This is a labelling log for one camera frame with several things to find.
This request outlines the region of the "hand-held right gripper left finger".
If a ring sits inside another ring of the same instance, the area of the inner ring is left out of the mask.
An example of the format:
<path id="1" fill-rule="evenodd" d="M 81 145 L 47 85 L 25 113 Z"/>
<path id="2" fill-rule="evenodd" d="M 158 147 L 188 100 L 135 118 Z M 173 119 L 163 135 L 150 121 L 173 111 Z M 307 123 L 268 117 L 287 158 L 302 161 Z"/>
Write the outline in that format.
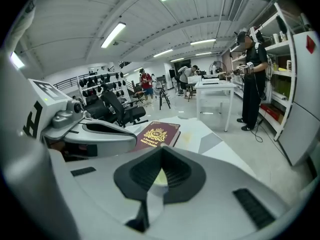
<path id="1" fill-rule="evenodd" d="M 122 154 L 65 162 L 49 150 L 59 190 L 73 216 L 80 240 L 161 240 L 126 226 L 140 202 L 127 199 L 114 182 L 114 172 L 136 155 Z"/>

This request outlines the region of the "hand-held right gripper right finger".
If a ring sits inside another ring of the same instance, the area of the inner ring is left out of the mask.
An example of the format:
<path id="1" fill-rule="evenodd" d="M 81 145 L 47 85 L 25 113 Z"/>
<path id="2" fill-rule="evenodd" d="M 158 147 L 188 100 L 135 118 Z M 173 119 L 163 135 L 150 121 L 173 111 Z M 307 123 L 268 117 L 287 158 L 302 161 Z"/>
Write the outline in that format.
<path id="1" fill-rule="evenodd" d="M 160 240 L 272 240 L 292 223 L 295 213 L 276 194 L 239 167 L 219 159 L 187 150 L 178 154 L 200 164 L 206 181 L 192 199 L 166 204 L 149 228 L 149 235 Z M 269 213 L 263 228 L 251 219 L 256 207 L 249 205 L 246 194 L 237 198 L 238 190 L 247 190 Z"/>

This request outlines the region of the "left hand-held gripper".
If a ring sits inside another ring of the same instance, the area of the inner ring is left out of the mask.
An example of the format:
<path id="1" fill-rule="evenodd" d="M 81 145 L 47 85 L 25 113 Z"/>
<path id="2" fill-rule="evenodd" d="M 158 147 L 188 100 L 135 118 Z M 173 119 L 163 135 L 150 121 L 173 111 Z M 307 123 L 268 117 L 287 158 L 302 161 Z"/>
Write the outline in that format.
<path id="1" fill-rule="evenodd" d="M 29 79 L 36 95 L 22 130 L 49 149 L 62 153 L 69 161 L 113 157 L 134 149 L 137 137 L 130 131 L 106 121 L 88 121 L 89 113 L 52 84 Z"/>

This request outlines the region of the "black office chair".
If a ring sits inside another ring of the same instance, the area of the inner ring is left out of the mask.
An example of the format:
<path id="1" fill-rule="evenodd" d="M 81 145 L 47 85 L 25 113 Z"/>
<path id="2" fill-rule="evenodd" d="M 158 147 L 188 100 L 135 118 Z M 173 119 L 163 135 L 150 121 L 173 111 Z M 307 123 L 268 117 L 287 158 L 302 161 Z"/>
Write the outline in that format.
<path id="1" fill-rule="evenodd" d="M 116 114 L 112 113 L 109 107 L 106 106 L 104 101 L 97 95 L 88 96 L 85 98 L 85 101 L 86 106 L 84 108 L 93 119 L 103 120 L 109 123 L 117 121 Z"/>
<path id="2" fill-rule="evenodd" d="M 117 123 L 120 127 L 125 128 L 128 123 L 138 125 L 148 122 L 148 120 L 141 120 L 141 118 L 146 115 L 145 108 L 133 105 L 133 101 L 130 101 L 127 106 L 124 106 L 112 91 L 103 92 L 102 98 L 107 101 L 115 111 Z"/>

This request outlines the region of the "maroon hardcover book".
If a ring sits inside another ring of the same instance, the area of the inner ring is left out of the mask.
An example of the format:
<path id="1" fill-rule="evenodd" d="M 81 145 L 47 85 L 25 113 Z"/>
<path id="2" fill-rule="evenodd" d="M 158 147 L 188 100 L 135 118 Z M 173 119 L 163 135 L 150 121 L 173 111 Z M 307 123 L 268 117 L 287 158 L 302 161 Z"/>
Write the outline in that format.
<path id="1" fill-rule="evenodd" d="M 136 137 L 136 145 L 130 152 L 156 148 L 165 144 L 174 147 L 180 134 L 180 124 L 152 121 Z"/>

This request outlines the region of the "black stair railing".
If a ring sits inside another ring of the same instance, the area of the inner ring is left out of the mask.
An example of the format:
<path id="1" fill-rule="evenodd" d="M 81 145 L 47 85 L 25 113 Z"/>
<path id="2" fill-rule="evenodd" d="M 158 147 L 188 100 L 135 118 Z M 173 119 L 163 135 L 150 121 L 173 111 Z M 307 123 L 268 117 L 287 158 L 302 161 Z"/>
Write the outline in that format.
<path id="1" fill-rule="evenodd" d="M 68 89 L 70 87 L 76 86 L 77 82 L 78 82 L 78 79 L 79 80 L 83 80 L 86 77 L 91 77 L 91 76 L 94 76 L 96 74 L 97 74 L 97 72 L 90 72 L 90 73 L 82 74 L 80 76 L 75 76 L 75 77 L 68 78 L 68 79 L 65 79 L 63 81 L 60 81 L 60 82 L 54 84 L 53 86 L 56 87 L 58 90 L 62 91 L 62 90 Z"/>

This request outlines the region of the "red flat box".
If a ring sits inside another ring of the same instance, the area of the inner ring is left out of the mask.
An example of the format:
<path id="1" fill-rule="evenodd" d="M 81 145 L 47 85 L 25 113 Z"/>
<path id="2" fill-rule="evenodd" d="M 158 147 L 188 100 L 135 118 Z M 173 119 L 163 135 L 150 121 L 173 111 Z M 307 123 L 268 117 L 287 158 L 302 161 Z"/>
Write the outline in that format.
<path id="1" fill-rule="evenodd" d="M 272 118 L 274 118 L 277 122 L 279 122 L 280 124 L 282 123 L 284 113 L 280 109 L 276 108 L 272 104 L 267 103 L 262 103 L 260 105 L 260 108 L 266 111 L 266 113 L 269 114 Z"/>

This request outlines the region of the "white square table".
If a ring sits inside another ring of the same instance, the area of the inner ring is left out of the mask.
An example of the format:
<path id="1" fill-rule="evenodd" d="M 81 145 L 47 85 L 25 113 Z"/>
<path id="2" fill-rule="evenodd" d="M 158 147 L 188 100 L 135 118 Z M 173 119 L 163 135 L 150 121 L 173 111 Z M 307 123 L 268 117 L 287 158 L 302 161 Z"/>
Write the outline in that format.
<path id="1" fill-rule="evenodd" d="M 228 82 L 226 80 L 223 85 L 202 85 L 202 82 L 208 81 L 199 81 L 195 84 L 194 88 L 196 91 L 196 118 L 200 120 L 200 115 L 204 112 L 202 111 L 202 101 L 207 105 L 209 101 L 217 101 L 219 103 L 219 113 L 222 113 L 223 103 L 228 104 L 228 113 L 227 119 L 224 127 L 224 131 L 227 132 L 229 129 L 233 99 L 235 94 L 236 85 Z"/>

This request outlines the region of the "grey tall cabinet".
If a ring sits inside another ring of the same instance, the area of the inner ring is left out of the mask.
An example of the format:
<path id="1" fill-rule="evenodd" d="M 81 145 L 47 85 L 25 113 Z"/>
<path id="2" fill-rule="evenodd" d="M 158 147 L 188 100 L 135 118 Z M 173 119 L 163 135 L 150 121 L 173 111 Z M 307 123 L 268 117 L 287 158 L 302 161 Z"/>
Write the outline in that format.
<path id="1" fill-rule="evenodd" d="M 315 42 L 313 54 L 306 49 L 307 35 Z M 293 41 L 296 85 L 279 143 L 290 165 L 298 166 L 308 158 L 320 135 L 320 38 L 316 31 L 307 31 L 295 34 Z"/>

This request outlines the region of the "stack of green boxes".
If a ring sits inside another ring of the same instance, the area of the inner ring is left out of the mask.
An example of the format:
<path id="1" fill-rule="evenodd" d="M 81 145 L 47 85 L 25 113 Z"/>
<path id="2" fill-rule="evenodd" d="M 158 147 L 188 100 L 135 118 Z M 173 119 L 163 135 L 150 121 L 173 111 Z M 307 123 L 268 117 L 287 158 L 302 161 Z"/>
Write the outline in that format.
<path id="1" fill-rule="evenodd" d="M 275 74 L 271 78 L 273 90 L 281 95 L 290 97 L 291 77 Z"/>

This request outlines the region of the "white shelving unit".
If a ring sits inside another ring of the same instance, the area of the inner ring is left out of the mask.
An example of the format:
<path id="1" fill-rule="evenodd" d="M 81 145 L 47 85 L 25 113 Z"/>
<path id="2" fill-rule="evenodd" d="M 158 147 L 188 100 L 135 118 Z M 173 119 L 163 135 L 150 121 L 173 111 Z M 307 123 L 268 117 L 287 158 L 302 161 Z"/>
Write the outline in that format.
<path id="1" fill-rule="evenodd" d="M 265 22 L 259 26 L 252 26 L 246 32 L 254 42 L 260 43 L 267 53 L 268 68 L 266 69 L 266 79 L 264 88 L 264 97 L 261 104 L 272 104 L 284 113 L 282 123 L 276 121 L 266 111 L 259 106 L 258 115 L 270 124 L 275 131 L 274 141 L 280 138 L 284 130 L 287 118 L 292 108 L 297 79 L 296 52 L 294 44 L 295 29 L 300 27 L 298 18 L 291 13 L 285 11 L 278 3 L 273 4 L 275 12 Z M 246 60 L 246 52 L 243 46 L 235 44 L 230 48 L 230 52 L 241 52 L 242 54 L 232 60 L 237 62 L 238 66 L 244 65 Z M 232 83 L 241 89 L 239 96 L 243 99 L 244 95 L 244 73 L 237 69 L 238 66 L 232 67 Z M 272 87 L 272 76 L 281 75 L 291 77 L 291 87 L 289 98 L 277 93 Z"/>

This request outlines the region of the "red diamond sticker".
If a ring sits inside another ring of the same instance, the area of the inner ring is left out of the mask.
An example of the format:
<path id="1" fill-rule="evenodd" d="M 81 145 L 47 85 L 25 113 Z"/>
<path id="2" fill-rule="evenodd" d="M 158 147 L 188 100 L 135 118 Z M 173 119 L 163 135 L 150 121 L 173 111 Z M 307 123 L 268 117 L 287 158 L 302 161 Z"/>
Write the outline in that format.
<path id="1" fill-rule="evenodd" d="M 305 45 L 306 49 L 308 50 L 308 52 L 310 54 L 314 53 L 315 47 L 316 47 L 316 43 L 314 42 L 314 40 L 309 36 L 306 35 L 306 45 Z"/>

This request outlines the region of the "ceiling air vent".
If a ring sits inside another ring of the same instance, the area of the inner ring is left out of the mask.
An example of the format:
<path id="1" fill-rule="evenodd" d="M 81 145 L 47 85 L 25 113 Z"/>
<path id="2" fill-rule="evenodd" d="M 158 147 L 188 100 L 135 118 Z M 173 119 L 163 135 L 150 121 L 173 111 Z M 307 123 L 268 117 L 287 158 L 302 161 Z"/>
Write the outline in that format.
<path id="1" fill-rule="evenodd" d="M 244 0 L 233 0 L 229 15 L 228 15 L 229 21 L 233 22 L 236 19 L 243 2 Z"/>

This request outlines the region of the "black pedestal fan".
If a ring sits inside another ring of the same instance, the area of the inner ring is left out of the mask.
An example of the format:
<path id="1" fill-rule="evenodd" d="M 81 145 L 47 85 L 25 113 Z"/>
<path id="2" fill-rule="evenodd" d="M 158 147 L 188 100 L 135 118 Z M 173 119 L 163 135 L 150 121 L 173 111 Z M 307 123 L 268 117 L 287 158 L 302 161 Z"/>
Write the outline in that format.
<path id="1" fill-rule="evenodd" d="M 211 75 L 217 75 L 220 74 L 224 71 L 224 65 L 221 61 L 214 61 L 210 66 L 209 66 L 209 73 Z"/>

